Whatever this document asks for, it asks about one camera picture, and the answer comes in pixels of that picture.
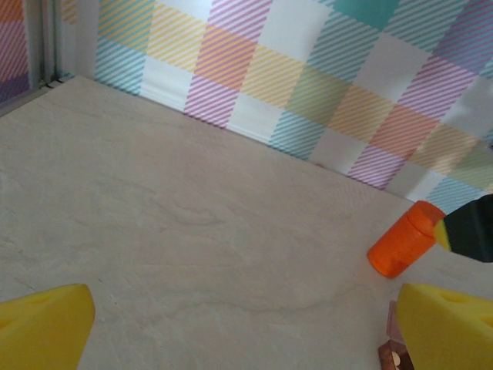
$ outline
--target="yellow foam block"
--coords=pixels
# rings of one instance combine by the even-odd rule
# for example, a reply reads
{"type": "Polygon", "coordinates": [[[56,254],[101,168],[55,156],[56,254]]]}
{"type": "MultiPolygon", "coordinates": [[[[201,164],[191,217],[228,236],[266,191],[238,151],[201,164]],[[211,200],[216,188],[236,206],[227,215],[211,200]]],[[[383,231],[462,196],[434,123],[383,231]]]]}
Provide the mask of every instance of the yellow foam block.
{"type": "Polygon", "coordinates": [[[396,314],[416,370],[493,368],[493,301],[404,284],[396,314]]]}
{"type": "Polygon", "coordinates": [[[76,369],[95,309],[86,285],[74,284],[0,304],[0,367],[76,369]]]}

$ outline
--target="black object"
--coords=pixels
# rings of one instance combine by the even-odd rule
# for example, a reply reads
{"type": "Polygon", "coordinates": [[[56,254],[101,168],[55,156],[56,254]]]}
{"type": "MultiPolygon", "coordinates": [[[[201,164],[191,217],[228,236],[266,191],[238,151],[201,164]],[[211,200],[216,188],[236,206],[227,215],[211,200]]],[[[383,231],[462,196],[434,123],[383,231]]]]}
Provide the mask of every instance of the black object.
{"type": "Polygon", "coordinates": [[[493,194],[473,200],[444,218],[451,252],[493,262],[493,194]]]}

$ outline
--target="plaid wallpaper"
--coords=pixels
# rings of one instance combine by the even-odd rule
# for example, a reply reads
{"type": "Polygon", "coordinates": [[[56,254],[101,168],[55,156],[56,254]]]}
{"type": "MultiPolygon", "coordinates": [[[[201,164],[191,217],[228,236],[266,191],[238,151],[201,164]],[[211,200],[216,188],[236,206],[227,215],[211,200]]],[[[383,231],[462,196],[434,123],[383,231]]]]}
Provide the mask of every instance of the plaid wallpaper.
{"type": "Polygon", "coordinates": [[[493,190],[490,0],[62,0],[83,74],[445,212],[493,190]]]}
{"type": "Polygon", "coordinates": [[[0,1],[0,104],[30,89],[22,0],[0,1]]]}

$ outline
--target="marble floor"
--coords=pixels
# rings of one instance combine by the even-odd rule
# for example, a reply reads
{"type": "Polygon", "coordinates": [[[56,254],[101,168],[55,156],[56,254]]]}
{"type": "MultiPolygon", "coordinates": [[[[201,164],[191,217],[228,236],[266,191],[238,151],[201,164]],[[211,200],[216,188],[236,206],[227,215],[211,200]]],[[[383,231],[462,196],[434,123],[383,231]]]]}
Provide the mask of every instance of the marble floor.
{"type": "Polygon", "coordinates": [[[438,247],[371,268],[409,205],[78,77],[0,119],[0,300],[87,284],[81,369],[378,369],[403,282],[493,297],[438,247]]]}

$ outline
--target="orange cup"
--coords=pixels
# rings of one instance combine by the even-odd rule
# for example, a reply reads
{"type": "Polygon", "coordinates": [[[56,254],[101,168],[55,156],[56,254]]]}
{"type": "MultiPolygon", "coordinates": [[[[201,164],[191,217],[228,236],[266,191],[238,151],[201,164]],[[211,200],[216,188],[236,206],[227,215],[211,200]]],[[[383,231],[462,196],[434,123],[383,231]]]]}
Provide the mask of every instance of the orange cup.
{"type": "Polygon", "coordinates": [[[387,278],[395,278],[433,247],[433,228],[445,213],[419,200],[368,251],[371,265],[387,278]]]}

